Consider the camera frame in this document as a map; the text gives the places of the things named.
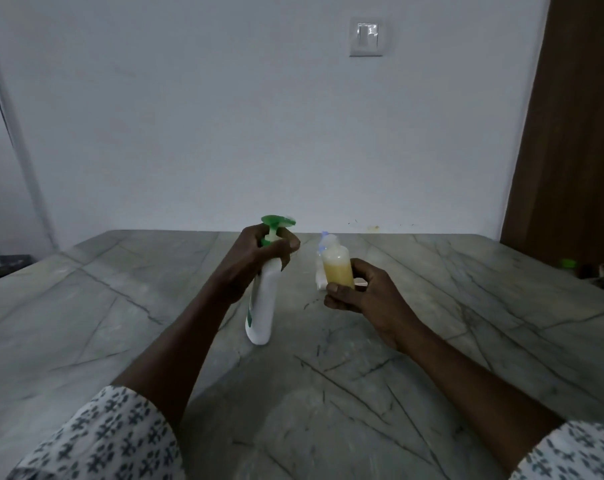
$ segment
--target yellow liquid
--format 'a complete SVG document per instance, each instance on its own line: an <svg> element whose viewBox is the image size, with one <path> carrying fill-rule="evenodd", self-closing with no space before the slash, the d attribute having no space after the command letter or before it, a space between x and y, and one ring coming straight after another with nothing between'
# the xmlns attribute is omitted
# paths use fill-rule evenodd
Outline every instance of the yellow liquid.
<svg viewBox="0 0 604 480"><path fill-rule="evenodd" d="M351 263L339 266L324 263L324 273L326 273L326 281L328 283L338 283L338 285L355 289Z"/></svg>

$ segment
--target green object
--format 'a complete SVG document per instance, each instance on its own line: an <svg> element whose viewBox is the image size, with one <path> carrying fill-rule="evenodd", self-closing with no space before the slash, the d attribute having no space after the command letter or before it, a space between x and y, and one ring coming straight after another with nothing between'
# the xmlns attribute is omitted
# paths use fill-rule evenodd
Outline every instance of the green object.
<svg viewBox="0 0 604 480"><path fill-rule="evenodd" d="M578 261L573 259L560 259L560 267L562 269L575 269L578 267Z"/></svg>
<svg viewBox="0 0 604 480"><path fill-rule="evenodd" d="M280 227L290 227L295 225L295 219L293 217L286 216L264 216L262 217L262 222L264 222L268 228L268 235L261 240L262 246L268 246L271 242L277 241L279 237L277 236L277 229Z"/></svg>

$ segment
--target white wall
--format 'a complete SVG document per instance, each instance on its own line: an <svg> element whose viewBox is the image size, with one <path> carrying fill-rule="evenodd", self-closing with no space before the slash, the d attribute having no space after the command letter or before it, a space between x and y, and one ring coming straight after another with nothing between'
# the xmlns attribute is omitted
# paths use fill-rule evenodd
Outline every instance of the white wall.
<svg viewBox="0 0 604 480"><path fill-rule="evenodd" d="M42 258L51 251L0 112L0 253Z"/></svg>
<svg viewBox="0 0 604 480"><path fill-rule="evenodd" d="M0 0L62 247L111 228L496 237L548 0ZM347 57L349 18L391 52Z"/></svg>

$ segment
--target forearm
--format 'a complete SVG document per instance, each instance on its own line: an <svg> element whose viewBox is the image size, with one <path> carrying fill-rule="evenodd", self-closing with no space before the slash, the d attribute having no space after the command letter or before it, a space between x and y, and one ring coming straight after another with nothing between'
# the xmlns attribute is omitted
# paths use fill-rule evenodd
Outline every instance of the forearm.
<svg viewBox="0 0 604 480"><path fill-rule="evenodd" d="M177 426L228 308L216 286L207 283L176 321L112 384L143 395L172 427Z"/></svg>
<svg viewBox="0 0 604 480"><path fill-rule="evenodd" d="M564 420L458 352L421 322L399 333L401 350L418 363L511 472Z"/></svg>

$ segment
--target hand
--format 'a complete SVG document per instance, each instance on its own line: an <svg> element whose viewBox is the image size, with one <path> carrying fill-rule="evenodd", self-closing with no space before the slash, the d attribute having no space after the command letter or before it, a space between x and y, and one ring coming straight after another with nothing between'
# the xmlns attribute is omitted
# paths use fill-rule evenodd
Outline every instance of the hand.
<svg viewBox="0 0 604 480"><path fill-rule="evenodd" d="M211 275L209 282L228 303L242 298L266 261L280 258L284 269L291 260L291 253L300 247L300 240L282 227L277 230L282 239L260 247L259 243L266 234L268 226L265 224L245 228Z"/></svg>
<svg viewBox="0 0 604 480"><path fill-rule="evenodd" d="M404 301L394 282L384 269L362 259L351 259L353 276L364 278L369 286L347 286L329 283L324 305L335 310L362 313L369 320L386 345L400 349L401 331L421 324L411 307Z"/></svg>

